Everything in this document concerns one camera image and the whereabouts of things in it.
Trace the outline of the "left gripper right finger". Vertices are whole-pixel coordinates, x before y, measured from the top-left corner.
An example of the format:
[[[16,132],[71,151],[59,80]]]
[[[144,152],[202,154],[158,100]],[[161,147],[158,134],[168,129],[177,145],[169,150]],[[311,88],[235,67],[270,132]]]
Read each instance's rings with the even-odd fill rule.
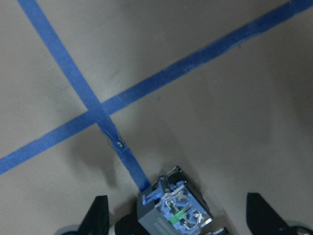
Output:
[[[289,225],[259,193],[247,194],[246,223],[253,235],[290,235]]]

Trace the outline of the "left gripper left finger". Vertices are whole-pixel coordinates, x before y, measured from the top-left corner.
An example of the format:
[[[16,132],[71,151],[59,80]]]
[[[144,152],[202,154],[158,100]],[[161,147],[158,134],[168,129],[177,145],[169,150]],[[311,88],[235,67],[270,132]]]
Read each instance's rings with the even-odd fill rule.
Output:
[[[109,233],[109,204],[106,195],[96,196],[74,235],[107,235]]]

